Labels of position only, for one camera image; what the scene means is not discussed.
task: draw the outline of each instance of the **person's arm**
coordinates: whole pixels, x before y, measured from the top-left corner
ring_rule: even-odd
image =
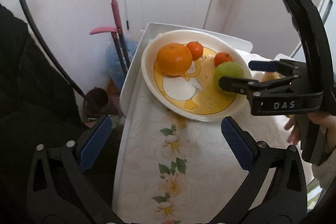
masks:
[[[315,112],[308,113],[308,117],[313,123],[319,124],[322,132],[327,134],[325,153],[330,156],[320,166],[314,164],[311,166],[313,175],[319,180],[321,188],[327,190],[336,177],[336,116],[332,116],[326,112]],[[283,128],[289,130],[292,127],[293,130],[287,142],[297,145],[300,141],[300,131],[296,124],[295,116],[290,118]]]

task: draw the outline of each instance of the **blue plastic bag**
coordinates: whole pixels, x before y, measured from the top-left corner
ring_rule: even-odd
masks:
[[[126,37],[125,37],[125,43],[126,43],[128,56],[129,56],[129,61],[131,62],[133,60],[135,51],[138,48],[138,43]],[[124,55],[123,55],[123,61],[124,61],[125,67],[127,68]],[[121,90],[123,87],[124,81],[125,81],[125,75],[121,68],[118,54],[117,54],[117,51],[116,51],[116,48],[113,42],[111,42],[108,45],[108,48],[106,50],[106,63],[107,63],[107,75],[112,79],[116,88],[118,90]]]

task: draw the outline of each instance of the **black fabric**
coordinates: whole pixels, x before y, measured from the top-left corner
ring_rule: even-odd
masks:
[[[63,146],[86,129],[71,86],[49,64],[27,24],[0,5],[0,183],[18,208],[26,211],[36,146]]]

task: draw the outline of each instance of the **duck illustration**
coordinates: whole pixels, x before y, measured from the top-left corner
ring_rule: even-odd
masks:
[[[196,79],[202,71],[201,63],[206,59],[202,56],[198,60],[194,60],[189,70],[179,76],[172,77],[164,75],[163,77],[163,95],[178,101],[185,101],[184,109],[193,110],[198,105],[193,101],[193,97],[198,91],[204,91],[201,83]]]

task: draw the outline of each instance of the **white das lettering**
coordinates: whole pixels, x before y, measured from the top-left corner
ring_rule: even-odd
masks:
[[[274,103],[273,109],[278,109],[279,107],[280,107],[280,103],[278,103],[278,102]],[[290,102],[289,103],[289,108],[294,108],[294,107],[295,107],[295,101]],[[283,109],[283,108],[288,108],[286,102],[284,102],[284,104],[282,105],[281,109]]]

